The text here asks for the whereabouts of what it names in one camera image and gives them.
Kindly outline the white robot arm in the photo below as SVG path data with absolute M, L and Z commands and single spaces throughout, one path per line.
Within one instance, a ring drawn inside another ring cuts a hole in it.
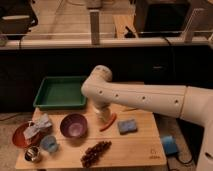
M 196 171 L 213 171 L 213 89 L 185 85 L 144 85 L 112 82 L 112 71 L 97 65 L 84 81 L 82 94 L 98 115 L 110 103 L 180 118 L 204 128 Z

